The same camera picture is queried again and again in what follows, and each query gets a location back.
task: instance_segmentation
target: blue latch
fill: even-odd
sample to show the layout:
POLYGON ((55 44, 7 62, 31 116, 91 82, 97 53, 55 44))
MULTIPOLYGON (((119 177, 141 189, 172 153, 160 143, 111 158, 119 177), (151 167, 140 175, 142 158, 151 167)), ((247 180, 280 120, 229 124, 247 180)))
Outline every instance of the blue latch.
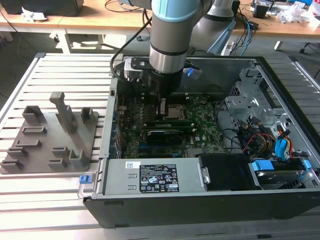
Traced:
POLYGON ((257 171, 273 171, 275 170, 270 160, 255 160, 252 164, 253 170, 257 171))
POLYGON ((287 148, 287 144, 288 142, 281 138, 281 139, 278 139, 276 142, 275 142, 275 150, 274 150, 274 153, 275 155, 280 158, 283 162, 285 162, 287 159, 285 158, 285 151, 286 151, 286 148, 287 148))
POLYGON ((305 167, 306 170, 312 168, 311 163, 309 162, 309 160, 303 160, 302 163, 303 163, 303 165, 304 165, 304 167, 305 167))
POLYGON ((191 74, 193 73, 194 69, 193 68, 190 68, 189 72, 186 74, 188 77, 191 76, 191 74))
POLYGON ((81 175, 79 179, 80 184, 91 184, 92 176, 91 175, 81 175))

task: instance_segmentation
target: metal case frame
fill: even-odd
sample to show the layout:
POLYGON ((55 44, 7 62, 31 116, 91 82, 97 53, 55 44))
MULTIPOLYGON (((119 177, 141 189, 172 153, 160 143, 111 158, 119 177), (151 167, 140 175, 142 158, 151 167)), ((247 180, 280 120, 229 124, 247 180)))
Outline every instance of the metal case frame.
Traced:
MULTIPOLYGON (((215 56, 206 59, 237 60, 239 65, 240 61, 252 61, 297 126, 310 150, 320 155, 320 136, 264 58, 215 56)), ((97 184, 92 197, 83 199, 83 204, 102 227, 289 219, 320 205, 319 188, 104 195, 109 164, 107 143, 110 141, 110 121, 113 119, 113 106, 117 95, 117 81, 113 81, 114 85, 111 84, 113 87, 110 90, 114 90, 115 94, 111 94, 108 101, 97 184)))

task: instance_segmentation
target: green circuit board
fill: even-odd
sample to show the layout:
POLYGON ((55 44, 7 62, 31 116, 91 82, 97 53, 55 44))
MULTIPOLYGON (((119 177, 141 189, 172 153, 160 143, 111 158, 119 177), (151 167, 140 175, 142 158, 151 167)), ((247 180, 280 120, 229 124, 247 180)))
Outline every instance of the green circuit board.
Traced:
MULTIPOLYGON (((148 147, 145 129, 148 121, 156 119, 156 106, 141 98, 134 98, 126 106, 123 113, 124 123, 121 128, 125 147, 122 158, 191 158, 201 153, 225 153, 226 148, 215 123, 215 103, 201 94, 188 96, 185 104, 171 104, 178 114, 173 117, 181 118, 181 123, 194 123, 194 132, 183 135, 180 145, 148 147)), ((164 119, 170 124, 171 119, 164 119)))

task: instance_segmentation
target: power supply label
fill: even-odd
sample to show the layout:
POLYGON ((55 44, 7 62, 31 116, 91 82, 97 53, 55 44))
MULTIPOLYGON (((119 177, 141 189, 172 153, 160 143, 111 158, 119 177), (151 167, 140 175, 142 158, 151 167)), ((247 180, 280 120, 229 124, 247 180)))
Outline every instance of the power supply label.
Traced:
POLYGON ((179 192, 176 165, 140 165, 140 192, 143 194, 179 192))

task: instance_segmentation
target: blue cable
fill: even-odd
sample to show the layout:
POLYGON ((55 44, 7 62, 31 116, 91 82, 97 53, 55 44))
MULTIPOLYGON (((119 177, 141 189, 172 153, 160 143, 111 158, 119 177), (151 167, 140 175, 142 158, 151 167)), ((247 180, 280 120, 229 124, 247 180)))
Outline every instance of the blue cable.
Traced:
POLYGON ((245 45, 244 45, 244 47, 243 47, 243 50, 242 50, 240 56, 242 56, 242 55, 245 53, 245 51, 247 50, 248 42, 249 42, 249 38, 250 38, 250 25, 249 25, 249 23, 248 23, 247 20, 246 20, 245 22, 246 22, 246 24, 248 25, 248 36, 247 36, 247 38, 246 38, 245 45))

